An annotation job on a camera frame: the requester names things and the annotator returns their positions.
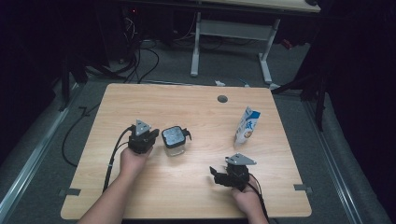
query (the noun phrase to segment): light wood tabletop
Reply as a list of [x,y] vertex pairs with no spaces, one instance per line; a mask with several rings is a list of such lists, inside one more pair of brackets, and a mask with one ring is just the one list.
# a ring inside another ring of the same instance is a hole
[[265,7],[299,12],[320,12],[319,6],[310,6],[305,0],[202,0],[208,3],[238,5],[244,7]]
[[[218,96],[225,95],[226,103]],[[238,123],[247,106],[261,112],[253,135],[233,147]],[[209,166],[225,173],[225,157],[236,152],[253,159],[249,165],[261,186],[269,217],[308,217],[311,207],[276,109],[265,88],[110,84],[99,107],[70,189],[62,217],[79,219],[99,198],[106,169],[120,134],[141,119],[160,131],[180,126],[192,140],[186,151],[168,157],[160,136],[136,180],[125,218],[237,218],[231,189],[215,184]],[[127,142],[130,133],[121,142]],[[119,173],[116,155],[110,183]]]

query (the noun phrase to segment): person's left hand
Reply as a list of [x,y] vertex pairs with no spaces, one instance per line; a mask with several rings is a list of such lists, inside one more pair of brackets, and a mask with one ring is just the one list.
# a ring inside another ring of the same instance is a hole
[[120,154],[120,177],[134,180],[145,167],[151,149],[145,154],[137,154],[126,147]]

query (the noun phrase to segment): table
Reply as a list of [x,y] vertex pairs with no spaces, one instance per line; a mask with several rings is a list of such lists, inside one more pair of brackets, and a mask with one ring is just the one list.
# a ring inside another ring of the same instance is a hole
[[[219,95],[228,102],[220,103]],[[233,137],[247,106],[260,111],[253,135],[233,148]],[[123,130],[141,119],[160,131],[180,126],[191,132],[186,151],[167,157],[161,136],[131,192],[124,218],[239,218],[230,188],[214,183],[209,166],[225,166],[236,152],[258,164],[249,166],[262,185],[269,217],[308,217],[303,190],[271,92],[264,88],[108,85],[62,209],[65,219],[79,219],[102,193],[112,150]],[[121,142],[126,142],[125,134]],[[110,183],[119,172],[119,150]]]

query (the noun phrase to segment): hand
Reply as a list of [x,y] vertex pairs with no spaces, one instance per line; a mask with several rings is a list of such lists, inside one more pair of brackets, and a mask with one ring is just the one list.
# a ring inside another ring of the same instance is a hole
[[152,148],[145,154],[137,154],[130,148],[125,148],[120,154],[120,177],[133,181],[145,167]]
[[[249,184],[258,189],[256,180],[250,176]],[[259,196],[250,186],[246,186],[244,190],[232,189],[233,198],[238,208],[247,215],[249,223],[268,223],[262,211],[262,204]]]

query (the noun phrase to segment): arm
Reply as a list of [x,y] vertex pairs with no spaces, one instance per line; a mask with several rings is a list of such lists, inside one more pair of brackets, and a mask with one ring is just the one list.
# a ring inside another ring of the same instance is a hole
[[125,148],[120,155],[120,174],[78,223],[120,224],[128,203],[127,196],[151,150],[152,148],[146,154],[135,154],[131,149]]
[[[253,177],[250,177],[249,183],[255,189],[258,188]],[[243,191],[232,189],[232,194],[238,208],[247,215],[249,224],[268,224],[268,220],[262,211],[259,196],[250,186],[246,186]]]

